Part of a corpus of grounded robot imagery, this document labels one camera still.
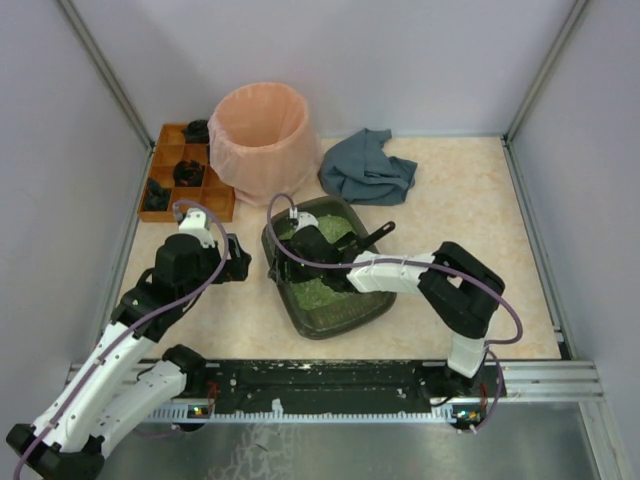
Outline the black litter scoop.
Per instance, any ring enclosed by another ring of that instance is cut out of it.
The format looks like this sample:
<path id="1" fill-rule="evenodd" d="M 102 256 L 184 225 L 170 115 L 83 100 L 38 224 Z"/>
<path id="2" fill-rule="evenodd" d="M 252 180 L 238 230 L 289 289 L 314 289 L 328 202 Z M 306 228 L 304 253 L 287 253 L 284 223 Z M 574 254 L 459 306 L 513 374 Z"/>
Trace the black litter scoop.
<path id="1" fill-rule="evenodd" d="M 361 236 L 355 232 L 347 232 L 338 240 L 333 242 L 331 246 L 338 252 L 351 251 L 361 253 L 364 250 L 368 250 L 389 233 L 393 232 L 395 228 L 396 223 L 394 221 L 389 221 L 367 236 Z"/>

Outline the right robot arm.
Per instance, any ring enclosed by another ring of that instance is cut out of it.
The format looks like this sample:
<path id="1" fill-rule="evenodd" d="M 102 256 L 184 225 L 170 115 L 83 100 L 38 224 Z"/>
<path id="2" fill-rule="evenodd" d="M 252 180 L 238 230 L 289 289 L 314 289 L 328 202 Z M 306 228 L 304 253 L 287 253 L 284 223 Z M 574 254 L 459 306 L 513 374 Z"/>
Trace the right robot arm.
<path id="1" fill-rule="evenodd" d="M 370 248 L 395 228 L 393 222 L 362 237 L 346 233 L 330 242 L 315 226 L 298 229 L 274 248 L 269 277 L 277 283 L 318 280 L 339 293 L 420 295 L 452 331 L 446 363 L 424 374 L 431 397 L 469 393 L 486 358 L 486 336 L 503 280 L 454 242 L 432 255 L 385 257 Z"/>

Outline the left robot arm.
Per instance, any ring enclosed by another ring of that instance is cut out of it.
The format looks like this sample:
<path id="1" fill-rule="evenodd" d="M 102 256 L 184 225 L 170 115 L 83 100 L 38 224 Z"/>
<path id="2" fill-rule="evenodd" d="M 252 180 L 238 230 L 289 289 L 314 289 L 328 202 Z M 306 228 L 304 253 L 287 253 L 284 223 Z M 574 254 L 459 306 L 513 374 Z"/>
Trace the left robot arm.
<path id="1" fill-rule="evenodd" d="M 9 431 L 6 442 L 19 457 L 13 476 L 28 466 L 44 479 L 94 479 L 117 445 L 156 408 L 199 393 L 206 361 L 184 345 L 166 350 L 124 393 L 116 390 L 210 284 L 245 280 L 250 262 L 234 234 L 221 243 L 207 231 L 168 237 L 63 393 L 32 423 Z"/>

